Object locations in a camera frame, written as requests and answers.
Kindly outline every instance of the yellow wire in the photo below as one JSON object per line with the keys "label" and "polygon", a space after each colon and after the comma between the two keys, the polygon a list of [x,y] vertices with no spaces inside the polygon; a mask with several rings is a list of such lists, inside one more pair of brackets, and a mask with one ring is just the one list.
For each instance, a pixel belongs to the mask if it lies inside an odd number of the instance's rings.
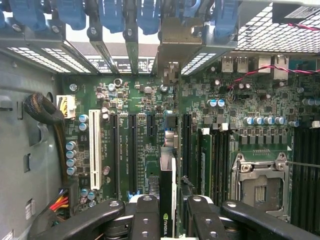
{"label": "yellow wire", "polygon": [[65,204],[65,205],[61,205],[59,208],[57,208],[56,210],[54,210],[55,212],[58,210],[58,209],[60,209],[60,208],[67,208],[67,207],[69,207],[69,205],[68,204]]}
{"label": "yellow wire", "polygon": [[59,197],[58,200],[55,202],[55,204],[58,203],[58,202],[60,202],[63,197],[64,197],[64,196]]}

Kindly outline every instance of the motherboard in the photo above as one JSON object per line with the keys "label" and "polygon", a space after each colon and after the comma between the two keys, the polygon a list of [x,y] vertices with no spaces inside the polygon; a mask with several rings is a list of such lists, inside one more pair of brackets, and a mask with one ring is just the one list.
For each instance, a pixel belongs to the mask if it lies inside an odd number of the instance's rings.
{"label": "motherboard", "polygon": [[[63,94],[76,105],[66,119],[67,173],[78,181],[79,210],[149,194],[160,148],[170,146],[180,153],[177,179],[195,194],[290,222],[295,129],[320,113],[320,79],[264,73],[235,81],[243,76],[211,67],[170,86],[150,76],[65,76]],[[175,129],[166,126],[172,117]]]}

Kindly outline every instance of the white pci slot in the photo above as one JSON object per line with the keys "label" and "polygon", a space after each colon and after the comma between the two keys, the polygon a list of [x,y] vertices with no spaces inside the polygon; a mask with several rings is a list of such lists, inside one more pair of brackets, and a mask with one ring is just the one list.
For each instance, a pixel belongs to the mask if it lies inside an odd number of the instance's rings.
{"label": "white pci slot", "polygon": [[90,188],[102,186],[100,110],[89,110]]}

